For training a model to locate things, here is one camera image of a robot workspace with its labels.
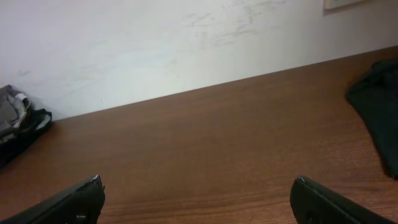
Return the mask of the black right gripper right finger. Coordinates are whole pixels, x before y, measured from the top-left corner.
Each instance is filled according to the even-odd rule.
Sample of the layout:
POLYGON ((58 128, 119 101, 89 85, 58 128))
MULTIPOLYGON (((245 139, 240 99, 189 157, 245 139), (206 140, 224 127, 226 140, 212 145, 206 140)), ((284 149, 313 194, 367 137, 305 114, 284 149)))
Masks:
POLYGON ((295 179, 290 206, 298 224, 394 224, 308 177, 295 179))

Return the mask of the dark green t-shirt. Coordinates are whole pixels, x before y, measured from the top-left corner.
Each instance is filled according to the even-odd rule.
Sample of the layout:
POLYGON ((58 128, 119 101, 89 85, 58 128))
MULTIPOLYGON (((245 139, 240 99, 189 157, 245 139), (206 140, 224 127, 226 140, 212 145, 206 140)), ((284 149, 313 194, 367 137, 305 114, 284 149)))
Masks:
POLYGON ((397 178, 397 60, 381 60, 346 92, 350 105, 362 117, 384 169, 397 178))

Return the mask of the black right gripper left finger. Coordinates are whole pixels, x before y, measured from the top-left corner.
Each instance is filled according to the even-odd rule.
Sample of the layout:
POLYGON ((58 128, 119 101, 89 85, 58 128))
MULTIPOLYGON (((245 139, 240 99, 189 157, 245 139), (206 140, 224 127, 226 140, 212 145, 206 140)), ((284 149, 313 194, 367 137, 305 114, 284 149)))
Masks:
POLYGON ((105 202, 99 175, 1 221, 1 224, 96 224, 105 202))

